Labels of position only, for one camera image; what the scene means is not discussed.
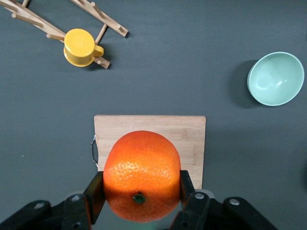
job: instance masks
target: bamboo cutting board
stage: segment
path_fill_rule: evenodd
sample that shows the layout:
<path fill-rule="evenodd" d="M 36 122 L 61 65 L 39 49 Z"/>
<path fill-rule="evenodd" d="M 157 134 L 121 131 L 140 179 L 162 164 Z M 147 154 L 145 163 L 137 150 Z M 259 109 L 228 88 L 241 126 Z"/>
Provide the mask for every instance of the bamboo cutting board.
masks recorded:
<path fill-rule="evenodd" d="M 98 170 L 103 171 L 115 142 L 123 135 L 147 130 L 169 139 L 180 155 L 181 169 L 188 170 L 195 188 L 202 188 L 206 117 L 160 115 L 96 115 Z"/>

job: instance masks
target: navel orange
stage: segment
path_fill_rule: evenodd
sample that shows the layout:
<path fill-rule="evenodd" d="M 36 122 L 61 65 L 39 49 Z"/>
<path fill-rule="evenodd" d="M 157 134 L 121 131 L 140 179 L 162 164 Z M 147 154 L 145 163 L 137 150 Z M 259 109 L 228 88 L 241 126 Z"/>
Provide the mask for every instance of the navel orange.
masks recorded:
<path fill-rule="evenodd" d="M 104 193 L 119 217 L 149 222 L 169 214 L 180 200 L 180 157 L 160 134 L 134 131 L 113 146 L 104 169 Z"/>

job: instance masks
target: mint green bowl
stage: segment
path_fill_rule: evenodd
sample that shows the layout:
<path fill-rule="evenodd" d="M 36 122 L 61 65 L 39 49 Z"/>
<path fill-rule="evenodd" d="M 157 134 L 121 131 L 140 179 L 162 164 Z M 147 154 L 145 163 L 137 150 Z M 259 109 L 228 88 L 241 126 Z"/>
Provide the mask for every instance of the mint green bowl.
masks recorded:
<path fill-rule="evenodd" d="M 304 68 L 297 57 L 285 52 L 271 53 L 251 68 L 248 90 L 260 103 L 282 105 L 292 100 L 304 83 Z"/>

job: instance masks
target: wooden rack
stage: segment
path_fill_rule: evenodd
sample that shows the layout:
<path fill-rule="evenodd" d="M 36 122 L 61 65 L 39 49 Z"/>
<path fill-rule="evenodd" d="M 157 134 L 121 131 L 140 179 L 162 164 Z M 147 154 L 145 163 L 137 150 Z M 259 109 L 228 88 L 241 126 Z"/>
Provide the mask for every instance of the wooden rack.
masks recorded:
<path fill-rule="evenodd" d="M 118 32 L 120 35 L 125 37 L 128 33 L 128 30 L 102 12 L 99 7 L 94 2 L 89 2 L 87 0 L 71 0 L 73 3 L 87 11 L 89 14 L 94 16 L 96 19 L 104 23 L 101 31 L 99 32 L 95 43 L 98 44 L 106 32 L 106 29 L 110 27 L 111 29 Z M 46 33 L 47 38 L 52 38 L 59 40 L 64 43 L 65 33 L 60 29 L 56 28 L 52 24 L 45 21 L 43 18 L 36 15 L 34 12 L 27 8 L 29 0 L 24 0 L 22 4 L 15 0 L 0 0 L 0 5 L 5 7 L 7 10 L 12 12 L 12 18 L 17 18 L 19 20 L 25 21 L 36 26 L 38 29 Z M 108 68 L 110 62 L 105 60 L 103 57 L 95 57 L 94 62 L 98 65 Z"/>

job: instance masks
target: yellow plastic cup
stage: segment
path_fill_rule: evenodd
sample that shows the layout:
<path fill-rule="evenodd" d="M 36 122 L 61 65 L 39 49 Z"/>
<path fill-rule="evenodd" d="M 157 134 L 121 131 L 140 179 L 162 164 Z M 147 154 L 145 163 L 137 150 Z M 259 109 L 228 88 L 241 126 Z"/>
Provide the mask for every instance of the yellow plastic cup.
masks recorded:
<path fill-rule="evenodd" d="M 104 49 L 95 44 L 92 35 L 83 29 L 72 29 L 64 38 L 64 56 L 74 66 L 90 65 L 95 57 L 104 54 Z"/>

